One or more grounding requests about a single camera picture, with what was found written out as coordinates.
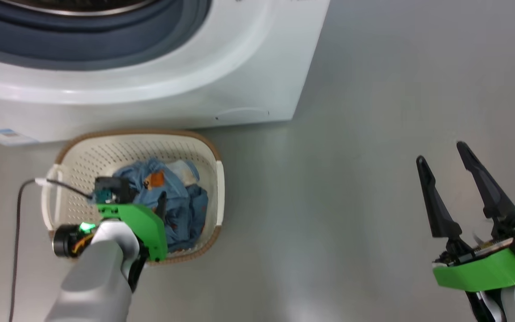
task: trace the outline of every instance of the brown basket rim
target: brown basket rim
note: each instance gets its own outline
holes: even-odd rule
[[[163,134],[163,135],[177,135],[177,136],[188,136],[193,137],[195,139],[198,139],[199,141],[202,141],[204,144],[208,145],[210,150],[212,151],[214,157],[216,158],[216,161],[221,161],[220,153],[218,153],[216,147],[213,145],[212,142],[210,142],[208,139],[206,139],[204,136],[192,132],[192,131],[183,131],[183,130],[158,130],[158,129],[146,129],[146,130],[115,130],[115,131],[101,131],[101,132],[94,132],[89,134],[80,135],[78,137],[75,137],[71,141],[67,142],[65,147],[61,149],[59,152],[59,155],[57,155],[57,158],[55,159],[55,163],[60,165],[63,162],[63,159],[65,158],[65,155],[72,149],[75,145],[78,143],[88,140],[88,139],[94,139],[96,137],[103,137],[103,136],[114,136],[114,135],[132,135],[132,134]],[[148,264],[151,266],[158,266],[158,265],[167,265],[172,263],[181,263],[190,261],[192,259],[198,258],[202,256],[206,251],[208,251],[216,242],[218,236],[220,236],[221,232],[221,226],[216,225],[214,228],[214,231],[212,233],[212,236],[210,236],[210,239],[208,242],[199,250],[195,251],[191,254],[185,254],[177,257],[167,258],[164,259],[164,261],[161,261],[159,263],[149,261]],[[55,231],[49,232],[49,237],[51,237],[51,240],[53,240],[53,237],[55,236]]]

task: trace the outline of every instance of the black cable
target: black cable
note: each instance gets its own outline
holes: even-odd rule
[[[52,179],[47,179],[47,182],[49,182],[49,183],[53,183],[53,185],[58,185],[58,186],[61,186],[61,187],[63,187],[63,188],[66,188],[66,189],[68,189],[68,190],[70,190],[70,191],[73,191],[73,192],[75,192],[76,194],[78,194],[78,195],[81,195],[81,196],[85,197],[86,199],[93,199],[93,196],[92,196],[92,195],[86,194],[86,193],[84,193],[84,192],[82,192],[82,191],[78,190],[77,188],[74,188],[74,187],[72,187],[72,186],[70,186],[70,185],[67,185],[67,184],[66,184],[66,183],[64,183],[64,182],[60,182],[60,181],[56,181],[56,180],[52,180]]]
[[[17,282],[17,255],[19,254],[19,228],[20,228],[20,214],[21,214],[21,196],[23,196],[23,190],[27,185],[34,183],[35,179],[27,180],[23,182],[21,188],[19,188],[19,194],[17,195],[17,223],[15,226],[15,251],[13,253],[13,277],[11,282],[11,304],[9,308],[9,322],[13,322],[13,311],[15,310],[15,285]]]
[[[77,188],[74,188],[70,185],[67,185],[66,183],[47,179],[47,182],[53,183],[53,185],[58,185],[63,188],[66,188],[70,191],[75,192],[76,194],[79,194],[87,199],[92,199],[93,197],[91,195],[88,195]],[[13,322],[13,313],[15,310],[15,287],[17,284],[17,256],[19,255],[19,230],[20,230],[20,218],[21,218],[21,198],[23,197],[23,190],[26,186],[30,185],[31,183],[35,183],[35,179],[27,180],[26,182],[23,182],[21,187],[19,188],[19,193],[17,194],[17,223],[15,227],[15,250],[13,253],[13,276],[12,276],[12,283],[11,283],[11,304],[9,308],[9,322]]]

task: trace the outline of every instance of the washing machine door opening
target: washing machine door opening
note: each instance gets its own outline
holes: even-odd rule
[[[157,59],[202,26],[211,0],[0,0],[0,62],[95,71]]]

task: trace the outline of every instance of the clothes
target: clothes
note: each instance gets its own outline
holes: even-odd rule
[[[184,171],[185,165],[191,169],[190,176],[187,171]],[[176,175],[168,165],[152,158],[146,162],[137,161],[113,174],[113,177],[129,179],[131,188],[138,191],[133,203],[155,208],[158,206],[158,199],[162,192],[166,192],[164,229],[169,252],[188,249],[195,245],[204,228],[208,207],[206,190],[195,184],[185,187],[180,179],[180,177],[185,178],[185,181],[190,183],[194,176],[196,178],[194,183],[198,182],[199,174],[194,164],[189,165],[184,162],[183,165],[174,165],[173,168],[179,169],[180,176]]]

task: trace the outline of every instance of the orange wire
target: orange wire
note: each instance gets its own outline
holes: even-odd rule
[[[77,253],[78,249],[84,245],[84,243],[86,243],[86,241],[90,240],[91,238],[93,238],[94,234],[90,234],[90,235],[87,235],[87,236],[84,236],[83,238],[81,238],[76,244],[75,246],[73,247],[73,253]]]

